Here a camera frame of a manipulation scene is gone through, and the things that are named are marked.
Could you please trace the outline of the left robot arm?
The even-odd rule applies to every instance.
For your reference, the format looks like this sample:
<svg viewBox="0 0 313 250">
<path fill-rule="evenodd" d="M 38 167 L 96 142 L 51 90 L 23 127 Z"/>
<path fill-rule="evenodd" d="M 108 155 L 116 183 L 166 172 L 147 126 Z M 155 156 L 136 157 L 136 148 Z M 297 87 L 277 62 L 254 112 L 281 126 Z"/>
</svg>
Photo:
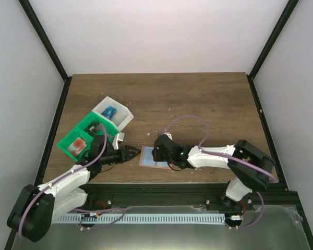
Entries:
<svg viewBox="0 0 313 250">
<path fill-rule="evenodd" d="M 141 150 L 130 145 L 114 147 L 103 134 L 97 135 L 89 149 L 64 174 L 40 185 L 25 186 L 10 212 L 7 226 L 21 238 L 37 242 L 52 223 L 71 210 L 91 210 L 96 197 L 81 189 L 102 171 L 104 165 L 117 165 L 134 159 Z"/>
</svg>

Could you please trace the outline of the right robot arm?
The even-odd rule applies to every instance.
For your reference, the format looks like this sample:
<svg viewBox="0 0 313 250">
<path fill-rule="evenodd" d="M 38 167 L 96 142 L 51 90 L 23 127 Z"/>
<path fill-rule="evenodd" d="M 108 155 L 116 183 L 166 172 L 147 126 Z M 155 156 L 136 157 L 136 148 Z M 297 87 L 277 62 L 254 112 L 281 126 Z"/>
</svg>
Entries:
<svg viewBox="0 0 313 250">
<path fill-rule="evenodd" d="M 235 179 L 227 185 L 221 197 L 224 208 L 232 210 L 249 193 L 263 192 L 276 178 L 272 174 L 275 161 L 246 140 L 224 147 L 181 146 L 167 134 L 154 142 L 152 157 L 155 162 L 166 162 L 181 170 L 213 167 L 228 169 Z"/>
</svg>

